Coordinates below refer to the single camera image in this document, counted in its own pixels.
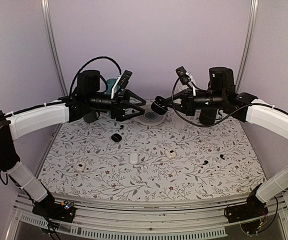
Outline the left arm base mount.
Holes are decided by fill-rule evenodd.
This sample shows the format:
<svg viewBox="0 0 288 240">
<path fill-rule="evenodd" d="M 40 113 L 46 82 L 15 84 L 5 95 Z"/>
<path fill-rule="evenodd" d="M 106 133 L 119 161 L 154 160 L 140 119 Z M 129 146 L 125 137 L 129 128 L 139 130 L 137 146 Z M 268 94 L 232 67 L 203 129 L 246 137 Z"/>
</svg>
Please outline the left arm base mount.
<svg viewBox="0 0 288 240">
<path fill-rule="evenodd" d="M 42 201 L 34 202 L 32 213 L 46 219 L 72 223 L 77 210 L 74 204 L 73 201 L 69 200 L 56 203 L 55 198 L 49 194 Z"/>
</svg>

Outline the black earbud case gold trim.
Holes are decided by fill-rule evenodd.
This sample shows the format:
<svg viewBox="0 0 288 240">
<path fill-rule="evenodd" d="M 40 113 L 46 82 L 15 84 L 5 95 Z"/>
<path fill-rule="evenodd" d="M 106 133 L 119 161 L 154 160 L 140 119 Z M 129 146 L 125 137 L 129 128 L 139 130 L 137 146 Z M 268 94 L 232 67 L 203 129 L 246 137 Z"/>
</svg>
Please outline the black earbud case gold trim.
<svg viewBox="0 0 288 240">
<path fill-rule="evenodd" d="M 168 108 L 165 106 L 165 99 L 162 96 L 156 96 L 150 106 L 151 110 L 158 115 L 165 115 Z"/>
</svg>

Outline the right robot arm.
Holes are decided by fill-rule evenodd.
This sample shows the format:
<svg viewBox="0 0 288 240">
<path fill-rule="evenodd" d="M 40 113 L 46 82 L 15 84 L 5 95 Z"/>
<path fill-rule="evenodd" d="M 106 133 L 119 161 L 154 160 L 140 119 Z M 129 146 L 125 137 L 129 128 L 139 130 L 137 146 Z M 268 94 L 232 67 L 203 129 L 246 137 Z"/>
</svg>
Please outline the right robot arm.
<svg viewBox="0 0 288 240">
<path fill-rule="evenodd" d="M 227 67 L 209 69 L 209 83 L 206 90 L 199 89 L 192 74 L 183 66 L 175 70 L 178 82 L 188 88 L 163 100 L 165 108 L 173 108 L 179 116 L 194 116 L 197 110 L 205 112 L 210 120 L 200 120 L 199 127 L 217 124 L 210 111 L 222 110 L 227 116 L 241 122 L 265 128 L 288 140 L 288 112 L 269 105 L 258 97 L 242 92 L 236 93 L 233 70 Z M 288 166 L 254 189 L 243 206 L 246 218 L 253 218 L 270 199 L 288 190 Z"/>
</svg>

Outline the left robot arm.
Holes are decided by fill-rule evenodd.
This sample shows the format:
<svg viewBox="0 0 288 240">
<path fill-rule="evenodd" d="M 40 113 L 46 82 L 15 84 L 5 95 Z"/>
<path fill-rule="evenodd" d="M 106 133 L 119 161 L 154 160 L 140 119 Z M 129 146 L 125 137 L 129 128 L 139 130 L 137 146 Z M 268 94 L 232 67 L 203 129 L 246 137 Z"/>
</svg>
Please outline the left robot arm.
<svg viewBox="0 0 288 240">
<path fill-rule="evenodd" d="M 21 163 L 14 141 L 37 130 L 80 120 L 91 112 L 110 113 L 117 122 L 143 115 L 146 101 L 126 88 L 131 75 L 131 71 L 125 70 L 117 78 L 111 93 L 105 94 L 100 92 L 100 72 L 85 70 L 77 74 L 77 86 L 70 96 L 7 114 L 0 110 L 0 171 L 7 173 L 39 203 L 39 209 L 47 217 L 58 213 L 58 205 L 52 194 Z"/>
</svg>

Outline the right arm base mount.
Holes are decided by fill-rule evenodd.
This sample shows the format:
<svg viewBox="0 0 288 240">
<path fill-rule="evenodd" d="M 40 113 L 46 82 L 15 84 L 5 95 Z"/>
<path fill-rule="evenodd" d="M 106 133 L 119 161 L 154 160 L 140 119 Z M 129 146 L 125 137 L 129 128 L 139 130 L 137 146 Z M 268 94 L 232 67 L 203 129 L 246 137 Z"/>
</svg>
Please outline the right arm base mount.
<svg viewBox="0 0 288 240">
<path fill-rule="evenodd" d="M 260 232 L 265 220 L 267 219 L 268 213 L 269 211 L 266 204 L 258 200 L 255 193 L 251 193 L 248 196 L 246 203 L 227 206 L 223 212 L 229 223 L 236 223 L 263 217 L 263 219 L 257 219 L 252 222 L 241 224 L 242 231 L 248 235 L 255 235 Z"/>
</svg>

